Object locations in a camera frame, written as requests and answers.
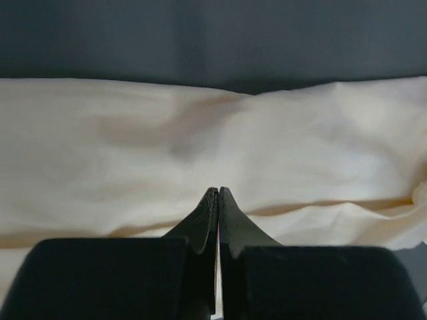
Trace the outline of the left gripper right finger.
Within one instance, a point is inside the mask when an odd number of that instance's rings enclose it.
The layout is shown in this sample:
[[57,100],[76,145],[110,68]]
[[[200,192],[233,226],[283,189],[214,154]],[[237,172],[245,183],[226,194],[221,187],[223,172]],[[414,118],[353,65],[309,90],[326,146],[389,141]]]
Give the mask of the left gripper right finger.
[[403,264],[381,247],[285,246],[222,187],[218,203],[225,319],[424,319]]

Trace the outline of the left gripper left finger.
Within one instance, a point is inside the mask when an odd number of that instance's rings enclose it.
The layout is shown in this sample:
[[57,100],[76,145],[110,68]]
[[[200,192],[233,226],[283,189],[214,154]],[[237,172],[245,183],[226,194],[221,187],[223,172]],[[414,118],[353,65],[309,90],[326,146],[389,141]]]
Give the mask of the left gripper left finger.
[[216,312],[218,196],[162,237],[47,239],[20,266],[2,319],[209,319]]

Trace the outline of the yellow t shirt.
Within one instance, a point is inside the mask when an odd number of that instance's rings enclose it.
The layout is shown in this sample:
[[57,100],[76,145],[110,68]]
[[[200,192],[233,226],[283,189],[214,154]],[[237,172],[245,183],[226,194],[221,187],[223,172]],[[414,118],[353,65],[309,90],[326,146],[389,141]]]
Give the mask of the yellow t shirt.
[[259,95],[3,80],[2,304],[39,242],[162,237],[222,187],[285,246],[416,247],[426,78]]

